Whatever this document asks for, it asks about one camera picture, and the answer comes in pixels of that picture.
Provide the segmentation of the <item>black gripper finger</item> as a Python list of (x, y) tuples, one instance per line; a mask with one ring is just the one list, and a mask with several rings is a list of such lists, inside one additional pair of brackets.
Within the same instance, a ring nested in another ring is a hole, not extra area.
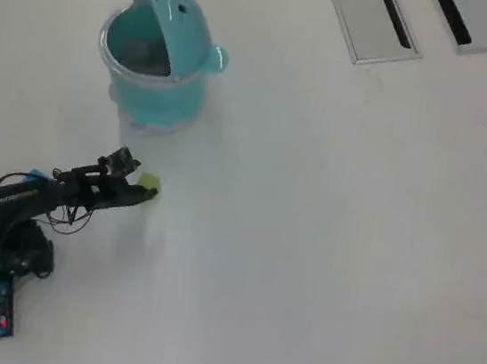
[(124, 195), (124, 206), (137, 206), (153, 200), (158, 195), (158, 189), (155, 187), (146, 188), (141, 184), (127, 185)]

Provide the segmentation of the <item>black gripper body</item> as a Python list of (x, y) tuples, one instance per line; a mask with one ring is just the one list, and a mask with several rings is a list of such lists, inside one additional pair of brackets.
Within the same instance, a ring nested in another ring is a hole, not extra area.
[(87, 165), (62, 171), (52, 170), (53, 179), (61, 186), (63, 205), (85, 209), (122, 206), (131, 189), (126, 178), (111, 175), (105, 165)]

